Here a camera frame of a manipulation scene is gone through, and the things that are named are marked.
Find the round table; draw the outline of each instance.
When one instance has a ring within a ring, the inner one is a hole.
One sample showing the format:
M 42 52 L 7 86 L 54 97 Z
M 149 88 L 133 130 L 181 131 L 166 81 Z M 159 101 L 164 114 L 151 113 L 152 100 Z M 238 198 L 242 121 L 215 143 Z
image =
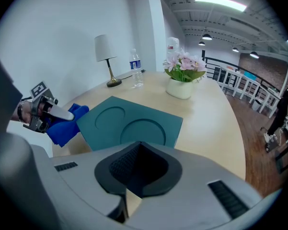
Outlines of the round table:
M 165 92 L 169 80 L 166 73 L 145 72 L 143 78 L 144 86 L 140 88 L 132 87 L 132 77 L 113 88 L 107 88 L 105 84 L 98 85 L 66 104 L 64 109 L 68 110 L 73 103 L 92 109 L 108 97 L 115 96 L 180 116 L 183 122 L 175 149 L 212 159 L 245 179 L 245 152 L 240 127 L 215 80 L 203 78 L 198 83 L 194 81 L 192 97 L 180 100 Z M 52 148 L 54 156 L 91 151 L 81 133 L 64 147 L 53 144 Z

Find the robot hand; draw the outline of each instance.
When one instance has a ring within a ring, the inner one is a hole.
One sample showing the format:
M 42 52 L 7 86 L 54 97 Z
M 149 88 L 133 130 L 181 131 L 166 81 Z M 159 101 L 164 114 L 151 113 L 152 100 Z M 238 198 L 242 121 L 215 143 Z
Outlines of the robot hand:
M 23 127 L 39 133 L 45 133 L 55 118 L 71 121 L 74 115 L 57 106 L 58 100 L 53 97 L 49 88 L 42 81 L 30 90 L 32 97 L 32 118 L 29 125 Z M 38 115 L 39 105 L 43 103 L 43 113 Z

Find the white lampshade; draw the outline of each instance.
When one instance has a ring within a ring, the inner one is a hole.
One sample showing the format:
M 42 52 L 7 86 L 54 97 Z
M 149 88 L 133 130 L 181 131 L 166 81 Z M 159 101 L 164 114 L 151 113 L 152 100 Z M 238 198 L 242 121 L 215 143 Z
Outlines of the white lampshade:
M 95 53 L 97 62 L 116 57 L 112 54 L 107 35 L 95 37 Z

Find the black grille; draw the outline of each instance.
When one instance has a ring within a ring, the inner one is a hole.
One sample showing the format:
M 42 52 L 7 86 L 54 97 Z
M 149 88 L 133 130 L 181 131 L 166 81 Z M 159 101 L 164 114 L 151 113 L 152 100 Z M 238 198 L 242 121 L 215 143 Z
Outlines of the black grille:
M 232 219 L 248 210 L 248 207 L 222 181 L 209 183 L 208 186 Z
M 68 170 L 68 169 L 76 167 L 76 166 L 78 166 L 78 165 L 75 162 L 70 162 L 70 163 L 64 163 L 64 164 L 56 165 L 56 166 L 54 166 L 54 168 L 58 172 L 60 172 L 60 171 Z

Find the flower vase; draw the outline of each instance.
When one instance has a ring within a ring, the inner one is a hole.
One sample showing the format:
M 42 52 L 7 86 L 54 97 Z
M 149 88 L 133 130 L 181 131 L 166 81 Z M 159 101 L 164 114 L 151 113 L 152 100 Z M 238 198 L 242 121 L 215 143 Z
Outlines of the flower vase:
M 170 78 L 166 92 L 176 98 L 186 100 L 190 98 L 193 93 L 193 82 L 180 82 Z

